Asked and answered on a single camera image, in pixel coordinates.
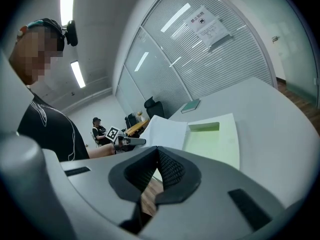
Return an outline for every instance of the wooden desk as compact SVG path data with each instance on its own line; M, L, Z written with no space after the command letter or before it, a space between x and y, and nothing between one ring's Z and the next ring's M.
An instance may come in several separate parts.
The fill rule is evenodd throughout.
M132 126L131 128L129 128L128 130L126 130L124 133L128 134L128 136L130 137L131 135L133 135L136 131L138 131L139 129L141 129L142 127L146 126L149 123L149 120L145 120L143 122L138 122L136 123L134 126Z

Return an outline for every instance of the wooden floor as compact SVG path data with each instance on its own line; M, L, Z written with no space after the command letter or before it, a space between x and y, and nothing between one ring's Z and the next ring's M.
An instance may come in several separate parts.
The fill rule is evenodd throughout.
M278 81L278 90L306 115L320 135L320 109L317 109L298 95L287 90L285 83ZM144 213L151 216L156 214L155 198L157 194L163 191L164 188L162 183L152 178L149 185L141 195L141 205Z
M303 100L298 95L287 90L285 83L278 81L278 90L305 114L320 135L320 109L317 109L315 106Z

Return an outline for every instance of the printed notice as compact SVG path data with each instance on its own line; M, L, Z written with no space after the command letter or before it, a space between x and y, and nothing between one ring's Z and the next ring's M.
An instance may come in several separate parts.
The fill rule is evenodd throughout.
M210 47L215 42L231 35L226 27L203 5L184 20L194 33Z

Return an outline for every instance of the green notebook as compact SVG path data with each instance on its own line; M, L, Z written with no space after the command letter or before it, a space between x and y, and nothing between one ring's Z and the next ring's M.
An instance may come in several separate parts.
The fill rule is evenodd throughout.
M195 99L193 101L188 102L183 109L181 109L181 113L186 113L192 110L195 110L200 103L200 99Z

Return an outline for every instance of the green folder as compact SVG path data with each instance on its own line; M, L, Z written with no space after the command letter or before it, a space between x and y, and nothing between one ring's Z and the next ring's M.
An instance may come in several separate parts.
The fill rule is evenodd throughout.
M200 103L200 99L195 99L193 101L190 101L188 102L184 107L183 109L181 109L181 113L186 113L186 112L189 112L189 111L192 111L192 110L195 110L198 105Z

